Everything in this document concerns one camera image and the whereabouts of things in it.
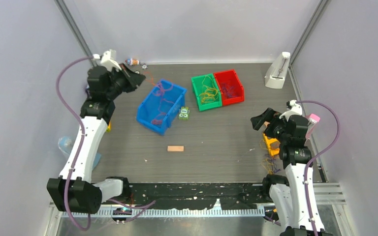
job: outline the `gray wooden table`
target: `gray wooden table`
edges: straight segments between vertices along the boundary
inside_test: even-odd
[[[130,182],[251,182],[267,175],[261,165],[261,133],[252,129],[250,118],[268,107],[285,111],[286,102],[296,99],[290,78],[283,89],[264,86],[270,64],[176,64],[149,65],[161,78],[188,89],[189,120],[175,119],[164,136],[140,125],[137,108],[153,86],[144,82],[135,92],[115,101],[112,131],[100,143],[102,159],[92,174],[98,182],[109,176],[128,177]],[[135,69],[144,72],[141,67]],[[245,89],[245,101],[199,112],[190,78],[235,69]],[[167,152],[167,146],[185,146],[184,152]],[[317,171],[315,180],[320,177]]]

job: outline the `blue object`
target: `blue object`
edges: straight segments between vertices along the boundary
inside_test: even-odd
[[[148,129],[164,135],[172,125],[172,121],[185,106],[186,88],[161,79],[149,95],[144,99],[137,111],[137,121]],[[165,89],[161,94],[159,87]]]
[[[59,139],[59,149],[62,151],[63,155],[66,159],[69,159],[70,153],[73,149],[74,141],[69,136],[64,136]],[[96,153],[94,164],[92,165],[92,170],[98,165],[100,158],[102,155],[100,153]]]

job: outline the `blue plastic basket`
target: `blue plastic basket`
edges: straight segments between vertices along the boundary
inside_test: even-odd
[[[185,106],[185,93],[187,90],[163,79],[158,83],[161,83],[163,88],[168,91],[161,97],[158,96],[160,89],[157,86],[154,87],[138,107],[136,118],[143,126],[164,135],[166,129],[172,125],[172,121],[178,115],[180,108]],[[161,120],[160,124],[152,123],[154,119]]]

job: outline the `red string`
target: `red string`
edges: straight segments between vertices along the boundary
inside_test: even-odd
[[[151,121],[151,124],[154,124],[154,125],[161,125],[163,123],[163,116],[166,115],[166,112],[162,112],[161,111],[161,105],[162,105],[162,102],[167,102],[167,103],[171,103],[171,104],[174,104],[174,102],[172,101],[168,101],[167,99],[164,99],[163,96],[164,94],[167,92],[167,91],[171,91],[173,89],[173,84],[170,86],[170,88],[168,89],[165,89],[163,87],[163,84],[161,82],[158,82],[157,84],[154,83],[154,77],[153,75],[150,73],[150,72],[145,72],[145,74],[149,74],[150,75],[150,80],[149,82],[154,86],[154,87],[157,87],[158,90],[153,92],[153,95],[154,96],[157,96],[157,97],[160,97],[160,103],[158,105],[158,112],[159,114],[154,117],[154,119],[152,119]]]

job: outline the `white wall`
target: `white wall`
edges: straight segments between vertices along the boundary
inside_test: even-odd
[[[324,155],[338,181],[357,236],[378,235],[378,0],[331,1],[294,64],[303,99],[331,106],[341,120],[339,142]],[[315,131],[318,149],[335,136],[328,112]]]
[[[78,125],[55,92],[59,71],[83,57],[52,0],[0,0],[0,236],[42,235],[47,180],[65,163],[58,138]],[[62,82],[79,111],[90,64]]]
[[[92,51],[144,62],[273,61],[318,0],[65,0]]]

